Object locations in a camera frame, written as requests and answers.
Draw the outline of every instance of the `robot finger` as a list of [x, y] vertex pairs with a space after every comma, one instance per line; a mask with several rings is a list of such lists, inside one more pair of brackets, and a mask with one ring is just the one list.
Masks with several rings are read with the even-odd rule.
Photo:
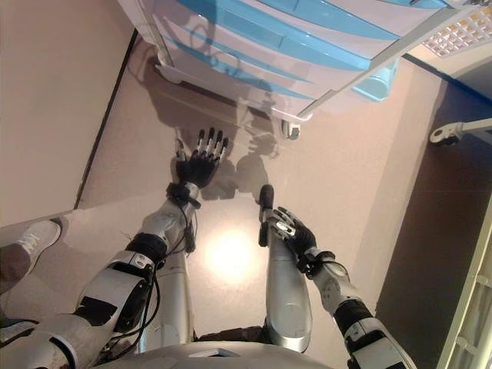
[[222, 131], [219, 131], [217, 133], [217, 141], [215, 142], [213, 152], [210, 153], [211, 157], [218, 158], [218, 156], [220, 154], [219, 151], [221, 150], [221, 144], [222, 144], [222, 137], [223, 136], [224, 136], [224, 133]]
[[291, 218], [289, 218], [289, 216], [286, 215], [283, 211], [274, 209], [274, 214], [277, 215], [281, 220], [285, 221], [290, 226], [294, 226], [294, 221]]
[[221, 152], [220, 152], [220, 154], [218, 156], [219, 162], [221, 162], [222, 159], [224, 158], [224, 155], [225, 155], [225, 152], [228, 149], [228, 146], [229, 146], [229, 139], [226, 137], [226, 138], [224, 138], [224, 142], [222, 143], [222, 149], [221, 149]]
[[205, 154], [207, 156], [210, 156], [212, 153], [212, 145], [214, 143], [214, 135], [215, 135], [215, 128], [210, 128], [210, 131], [208, 131], [208, 140], [207, 140], [207, 145], [205, 146]]
[[279, 206], [278, 210], [280, 210], [282, 213], [287, 215], [294, 222], [294, 225], [297, 225], [297, 224], [304, 225], [304, 223], [301, 221], [301, 219], [296, 217], [295, 214], [293, 212], [289, 211], [288, 209]]
[[183, 141], [179, 138], [176, 138], [175, 141], [175, 151], [176, 159], [178, 159], [178, 161], [186, 161], [185, 146], [183, 145]]
[[204, 147], [203, 147], [203, 140], [204, 140], [204, 137], [205, 137], [205, 130], [204, 129], [201, 129], [200, 130], [200, 133], [198, 134], [198, 140], [197, 140], [197, 148], [196, 148], [196, 151], [200, 154]]

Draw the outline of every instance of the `person's foot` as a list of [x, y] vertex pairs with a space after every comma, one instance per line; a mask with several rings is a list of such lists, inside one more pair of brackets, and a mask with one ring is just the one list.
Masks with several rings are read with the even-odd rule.
[[38, 221], [31, 224], [21, 238], [16, 241], [16, 244], [20, 244], [31, 258], [28, 273], [35, 266], [39, 255], [46, 248], [52, 246], [60, 238], [61, 233], [62, 227], [54, 221]]

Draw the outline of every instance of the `wire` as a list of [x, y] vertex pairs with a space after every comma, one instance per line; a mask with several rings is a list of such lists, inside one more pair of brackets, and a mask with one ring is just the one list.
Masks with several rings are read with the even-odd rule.
[[197, 233], [198, 233], [198, 216], [197, 212], [194, 212], [194, 236], [193, 239], [197, 241]]
[[182, 252], [186, 248], [186, 245], [185, 245], [180, 250], [178, 250], [178, 251], [176, 250], [176, 247], [179, 246], [181, 244], [181, 242], [186, 237], [186, 230], [188, 229], [188, 217], [186, 216], [185, 211], [183, 210], [183, 208], [180, 206], [178, 199], [175, 196], [173, 196], [173, 199], [176, 201], [176, 205], [178, 206], [179, 210], [181, 210], [181, 213], [184, 216], [185, 226], [184, 226], [183, 235], [181, 236], [181, 238], [179, 239], [179, 241], [176, 242], [175, 246], [166, 254], [165, 258], [168, 257], [169, 255], [172, 255], [172, 254], [179, 254], [180, 252]]
[[[154, 312], [152, 313], [151, 318], [148, 321], [145, 322], [144, 327], [143, 327], [144, 329], [146, 327], [148, 327], [148, 325], [155, 319], [155, 317], [157, 316], [157, 312], [159, 311], [159, 308], [161, 306], [161, 288], [159, 287], [159, 283], [157, 282], [157, 280], [155, 280], [154, 285], [155, 285], [155, 292], [157, 294], [157, 303], [155, 305]], [[128, 333], [125, 333], [125, 334], [120, 334], [119, 336], [114, 336], [113, 338], [111, 338], [110, 341], [113, 341], [113, 340], [118, 340], [119, 341], [122, 338], [133, 336], [134, 334], [137, 334], [140, 330], [141, 330], [141, 327], [139, 329], [135, 329], [132, 332], [128, 332]]]
[[[130, 352], [131, 350], [133, 350], [133, 348], [135, 348], [135, 346], [138, 344], [138, 342], [141, 340], [141, 336], [144, 334], [144, 330], [145, 328], [151, 323], [152, 319], [155, 317], [155, 315], [157, 314], [157, 311], [158, 311], [158, 305], [159, 305], [159, 302], [160, 302], [160, 290], [159, 290], [159, 287], [158, 287], [158, 283], [157, 283], [157, 278], [155, 276], [157, 272], [157, 268], [154, 268], [154, 272], [152, 273], [152, 283], [151, 283], [151, 291], [150, 293], [148, 294], [148, 297], [147, 297], [147, 302], [145, 303], [145, 309], [144, 309], [144, 315], [143, 315], [143, 318], [142, 318], [142, 321], [146, 322], [147, 320], [147, 313], [148, 313], [148, 308], [151, 304], [151, 297], [152, 297], [152, 290], [153, 290], [153, 287], [154, 284], [156, 286], [156, 291], [158, 293], [158, 302], [157, 302], [157, 305], [156, 305], [156, 308], [155, 308], [155, 311], [152, 315], [152, 318], [149, 319], [149, 321], [145, 324], [143, 324], [139, 329], [137, 329], [136, 331], [134, 332], [129, 332], [127, 334], [122, 334], [121, 336], [117, 336], [117, 337], [113, 337], [114, 339], [117, 338], [117, 341], [112, 345], [110, 346], [110, 348], [108, 349], [108, 353], [106, 354], [106, 356], [104, 356], [103, 358], [101, 358], [99, 360], [99, 362], [97, 363], [97, 365], [99, 364], [103, 364], [103, 363], [108, 363], [109, 361], [114, 361], [114, 360], [117, 360], [119, 359], [120, 357], [122, 357], [123, 355], [126, 355], [128, 352]], [[124, 338], [124, 337], [128, 337], [129, 335], [133, 335], [135, 333], [138, 332], [138, 336], [137, 338], [135, 339], [135, 341], [130, 345], [128, 346], [127, 348], [125, 348], [122, 352], [120, 352], [119, 354], [116, 354], [115, 356], [112, 356], [112, 357], [108, 357], [110, 354], [111, 354], [111, 349], [114, 348], [118, 342]]]

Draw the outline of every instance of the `wall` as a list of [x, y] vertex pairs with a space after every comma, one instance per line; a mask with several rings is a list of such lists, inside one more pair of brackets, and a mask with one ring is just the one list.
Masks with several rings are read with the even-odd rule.
[[73, 209], [133, 27], [116, 0], [1, 12], [0, 225]]
[[423, 45], [408, 54], [492, 99], [492, 43], [440, 58]]

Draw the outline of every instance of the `metal bar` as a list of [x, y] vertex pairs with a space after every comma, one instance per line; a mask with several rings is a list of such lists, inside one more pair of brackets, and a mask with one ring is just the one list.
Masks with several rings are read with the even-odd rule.
[[347, 83], [338, 91], [328, 91], [318, 100], [312, 102], [309, 106], [304, 108], [298, 116], [303, 117], [310, 114], [314, 109], [318, 108], [320, 105], [324, 104], [327, 100], [333, 96], [347, 91], [349, 88], [359, 84], [367, 77], [374, 74], [376, 70], [389, 64], [396, 58], [403, 55], [405, 52], [413, 48], [415, 45], [421, 43], [423, 40], [429, 38], [433, 33], [436, 32], [441, 27], [448, 23], [454, 23], [464, 17], [465, 14], [470, 12], [470, 9], [456, 10], [452, 8], [444, 8], [439, 12], [434, 13], [428, 20], [416, 27], [413, 31], [409, 32], [400, 40], [388, 46], [383, 52], [381, 52], [376, 58], [371, 62], [369, 69], [359, 75], [358, 78]]

